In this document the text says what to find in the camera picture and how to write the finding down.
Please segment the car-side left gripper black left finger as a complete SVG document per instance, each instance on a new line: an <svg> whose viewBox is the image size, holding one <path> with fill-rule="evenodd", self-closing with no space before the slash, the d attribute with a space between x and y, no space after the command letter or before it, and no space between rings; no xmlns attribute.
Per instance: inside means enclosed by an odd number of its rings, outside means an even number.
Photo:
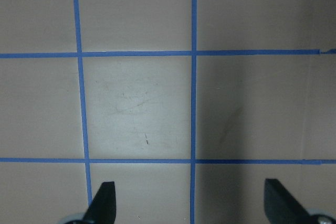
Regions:
<svg viewBox="0 0 336 224"><path fill-rule="evenodd" d="M117 215L115 190L114 182L103 182L81 222L113 224Z"/></svg>

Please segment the car-side left gripper black right finger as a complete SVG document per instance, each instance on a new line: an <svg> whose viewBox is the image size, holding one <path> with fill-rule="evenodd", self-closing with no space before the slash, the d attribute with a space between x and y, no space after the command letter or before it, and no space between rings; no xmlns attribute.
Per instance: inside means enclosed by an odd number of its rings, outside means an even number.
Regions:
<svg viewBox="0 0 336 224"><path fill-rule="evenodd" d="M319 223L309 214L278 179L264 182L264 212L271 224Z"/></svg>

